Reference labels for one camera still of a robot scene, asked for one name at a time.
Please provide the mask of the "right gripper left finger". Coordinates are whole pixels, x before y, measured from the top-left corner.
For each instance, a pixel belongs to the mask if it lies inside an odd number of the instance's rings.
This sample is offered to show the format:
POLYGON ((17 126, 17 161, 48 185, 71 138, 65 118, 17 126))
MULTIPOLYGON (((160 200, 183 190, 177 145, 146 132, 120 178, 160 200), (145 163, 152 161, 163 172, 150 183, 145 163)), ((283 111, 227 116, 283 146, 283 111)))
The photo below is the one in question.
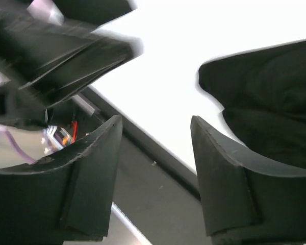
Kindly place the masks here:
POLYGON ((0 242, 106 237, 121 139, 115 115, 35 164, 0 170, 0 242))

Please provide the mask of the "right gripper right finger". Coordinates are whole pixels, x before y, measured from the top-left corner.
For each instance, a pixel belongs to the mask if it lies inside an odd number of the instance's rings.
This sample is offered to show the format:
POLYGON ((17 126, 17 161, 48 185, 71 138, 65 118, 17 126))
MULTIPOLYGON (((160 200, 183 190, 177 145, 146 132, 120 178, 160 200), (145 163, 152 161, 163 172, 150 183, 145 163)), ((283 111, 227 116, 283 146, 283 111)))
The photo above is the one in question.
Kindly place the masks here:
POLYGON ((306 243, 306 169, 255 153, 199 116, 191 138, 213 244, 306 243))

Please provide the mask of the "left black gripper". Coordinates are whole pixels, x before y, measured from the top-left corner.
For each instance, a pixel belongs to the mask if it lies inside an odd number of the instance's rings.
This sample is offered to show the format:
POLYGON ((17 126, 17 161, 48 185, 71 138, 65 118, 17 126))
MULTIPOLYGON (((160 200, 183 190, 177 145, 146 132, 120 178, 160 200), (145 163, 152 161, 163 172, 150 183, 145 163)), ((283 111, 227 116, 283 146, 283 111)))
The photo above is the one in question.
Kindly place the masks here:
POLYGON ((75 119, 71 98, 140 54, 139 42, 103 24, 133 10, 128 1, 54 1, 61 24, 36 17, 31 1, 0 1, 0 124, 64 127, 75 119))

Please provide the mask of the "black tank top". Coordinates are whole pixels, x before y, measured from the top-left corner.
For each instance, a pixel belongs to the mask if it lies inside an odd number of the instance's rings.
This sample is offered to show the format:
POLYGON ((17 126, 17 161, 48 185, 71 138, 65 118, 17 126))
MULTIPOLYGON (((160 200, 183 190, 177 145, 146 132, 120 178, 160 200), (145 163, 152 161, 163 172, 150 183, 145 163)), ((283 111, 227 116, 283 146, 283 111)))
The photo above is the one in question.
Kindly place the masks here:
POLYGON ((198 83, 248 148, 306 169, 306 40, 206 62, 198 83))

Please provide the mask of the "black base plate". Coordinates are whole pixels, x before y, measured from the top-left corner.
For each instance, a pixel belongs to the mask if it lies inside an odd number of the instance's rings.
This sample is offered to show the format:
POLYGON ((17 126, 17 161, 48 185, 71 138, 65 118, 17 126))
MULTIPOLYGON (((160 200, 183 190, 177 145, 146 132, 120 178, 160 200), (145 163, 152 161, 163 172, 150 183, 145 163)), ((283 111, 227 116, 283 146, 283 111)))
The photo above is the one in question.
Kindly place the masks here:
POLYGON ((196 175, 125 116, 119 119, 117 207, 152 244, 210 244, 196 175))

